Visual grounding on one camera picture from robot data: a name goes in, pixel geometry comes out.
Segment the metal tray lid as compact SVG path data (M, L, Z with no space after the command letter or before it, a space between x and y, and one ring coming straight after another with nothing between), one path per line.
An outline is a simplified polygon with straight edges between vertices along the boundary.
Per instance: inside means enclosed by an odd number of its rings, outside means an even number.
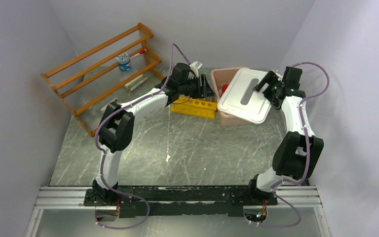
M271 105L263 90L254 88L266 74L265 71L239 69L218 100L218 110L253 124L263 123Z

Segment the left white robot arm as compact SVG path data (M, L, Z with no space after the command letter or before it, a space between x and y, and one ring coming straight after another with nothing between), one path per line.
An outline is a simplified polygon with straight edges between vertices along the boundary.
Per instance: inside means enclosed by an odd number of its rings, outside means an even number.
M200 61L178 63L155 88L130 102L107 105L95 134L95 144L101 151L99 173L92 184L97 199L104 205L113 204L118 193L118 168L123 150L132 141L134 123L159 109L176 102L181 95L202 99L214 95L206 76L199 72Z

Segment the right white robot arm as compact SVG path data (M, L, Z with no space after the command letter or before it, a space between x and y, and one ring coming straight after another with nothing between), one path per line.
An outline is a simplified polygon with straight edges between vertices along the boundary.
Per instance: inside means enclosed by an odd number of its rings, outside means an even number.
M300 90L302 73L295 67L286 67L282 77L269 71L254 87L273 108L282 111L287 133L273 156L271 168L250 180L246 197L251 204L259 204L266 193L283 184L302 184L312 175L323 150L323 139L315 136L308 122L309 97Z

